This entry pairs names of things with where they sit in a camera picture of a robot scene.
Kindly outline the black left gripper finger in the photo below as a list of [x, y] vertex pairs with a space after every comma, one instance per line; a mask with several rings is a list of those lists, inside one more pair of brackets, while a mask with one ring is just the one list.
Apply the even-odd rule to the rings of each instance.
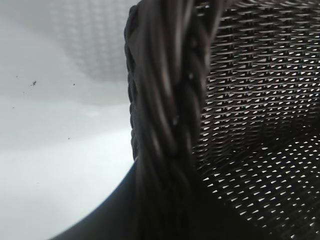
[[91, 213], [53, 240], [141, 240], [141, 199], [136, 158], [117, 188]]

